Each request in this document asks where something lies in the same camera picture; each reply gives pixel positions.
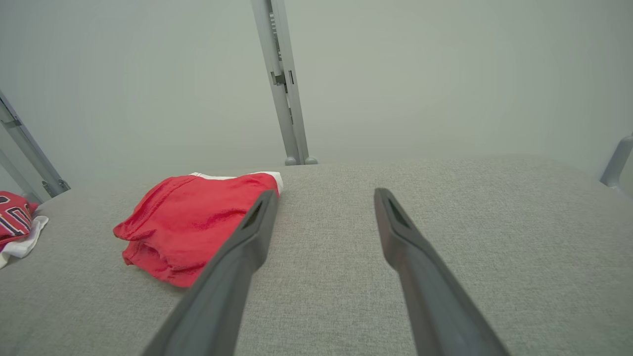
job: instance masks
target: red cloth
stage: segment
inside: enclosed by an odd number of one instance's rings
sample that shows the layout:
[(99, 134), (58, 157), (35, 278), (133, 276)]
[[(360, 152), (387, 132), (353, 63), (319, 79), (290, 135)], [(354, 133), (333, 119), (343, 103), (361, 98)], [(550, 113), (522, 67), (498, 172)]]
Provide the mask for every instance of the red cloth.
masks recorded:
[(4, 246), (28, 235), (36, 203), (29, 203), (19, 195), (0, 191), (0, 251)]
[(266, 173), (222, 181), (165, 179), (114, 228), (116, 237), (130, 241), (123, 259), (161, 281), (189, 287), (268, 189), (279, 195), (277, 181)]

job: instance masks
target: white fabric trim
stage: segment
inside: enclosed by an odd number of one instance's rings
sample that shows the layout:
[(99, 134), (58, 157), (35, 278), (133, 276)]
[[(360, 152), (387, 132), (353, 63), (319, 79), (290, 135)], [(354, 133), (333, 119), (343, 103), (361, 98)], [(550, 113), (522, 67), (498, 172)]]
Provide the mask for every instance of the white fabric trim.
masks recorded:
[(0, 252), (0, 269), (9, 262), (10, 256), (23, 258), (28, 255), (35, 247), (35, 244), (37, 244), (39, 234), (47, 223), (47, 217), (38, 216), (31, 222), (31, 231), (28, 236), (7, 243), (2, 252)]
[[(255, 173), (249, 173), (249, 174), (257, 174), (257, 173), (266, 173), (268, 175), (272, 175), (272, 177), (277, 182), (277, 192), (279, 193), (279, 195), (281, 195), (281, 192), (284, 190), (284, 181), (281, 179), (281, 173), (279, 173), (279, 172), (255, 172)], [(198, 172), (194, 172), (194, 173), (189, 174), (189, 175), (195, 175), (196, 177), (200, 177), (200, 178), (204, 178), (204, 179), (214, 179), (214, 180), (218, 180), (218, 181), (225, 181), (227, 179), (237, 178), (237, 177), (222, 177), (222, 176), (216, 176), (216, 175), (206, 175), (206, 174), (202, 174), (202, 173), (198, 173)]]

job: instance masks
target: white cloth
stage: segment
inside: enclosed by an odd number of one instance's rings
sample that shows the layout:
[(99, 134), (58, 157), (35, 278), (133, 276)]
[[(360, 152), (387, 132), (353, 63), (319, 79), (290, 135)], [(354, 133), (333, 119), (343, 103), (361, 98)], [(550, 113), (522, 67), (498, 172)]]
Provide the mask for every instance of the white cloth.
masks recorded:
[(22, 258), (28, 255), (39, 239), (39, 234), (48, 222), (48, 218), (45, 216), (38, 216), (31, 222), (31, 231), (28, 236), (21, 239), (11, 241), (4, 246), (4, 249), (0, 251), (0, 269), (9, 262), (10, 256)]
[[(281, 191), (284, 190), (284, 181), (282, 181), (281, 179), (281, 173), (279, 172), (255, 172), (255, 173), (249, 173), (249, 174), (257, 174), (257, 173), (266, 173), (268, 175), (272, 175), (273, 178), (275, 178), (275, 181), (277, 182), (277, 193), (279, 195), (281, 195)], [(195, 175), (196, 177), (201, 177), (204, 179), (216, 179), (218, 181), (224, 181), (226, 179), (233, 179), (233, 178), (237, 178), (237, 177), (219, 177), (219, 176), (215, 176), (215, 175), (206, 175), (206, 174), (202, 174), (202, 173), (198, 173), (198, 172), (194, 172), (192, 174), (189, 175)]]

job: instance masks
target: gray fabric surface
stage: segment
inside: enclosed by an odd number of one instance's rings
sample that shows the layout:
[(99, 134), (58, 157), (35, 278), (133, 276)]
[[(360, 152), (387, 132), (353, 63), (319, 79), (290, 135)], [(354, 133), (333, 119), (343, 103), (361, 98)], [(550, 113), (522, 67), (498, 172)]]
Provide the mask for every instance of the gray fabric surface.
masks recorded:
[[(378, 186), (513, 355), (633, 352), (633, 205), (579, 171), (526, 156), (276, 170), (285, 191), (237, 355), (415, 353), (380, 250)], [(142, 351), (182, 291), (126, 266), (111, 229), (161, 178), (72, 189), (42, 206), (51, 221), (40, 242), (0, 270), (0, 355)]]

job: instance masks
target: red garment with lettering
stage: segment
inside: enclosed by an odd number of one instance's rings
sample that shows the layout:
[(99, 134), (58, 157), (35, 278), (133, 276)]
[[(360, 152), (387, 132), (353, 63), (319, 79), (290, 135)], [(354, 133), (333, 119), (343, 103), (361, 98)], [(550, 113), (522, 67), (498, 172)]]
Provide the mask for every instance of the red garment with lettering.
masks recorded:
[(4, 246), (28, 235), (36, 203), (7, 191), (0, 191), (0, 251)]
[(268, 189), (279, 194), (277, 181), (266, 173), (165, 179), (114, 228), (116, 237), (130, 241), (123, 260), (161, 281), (189, 287)]

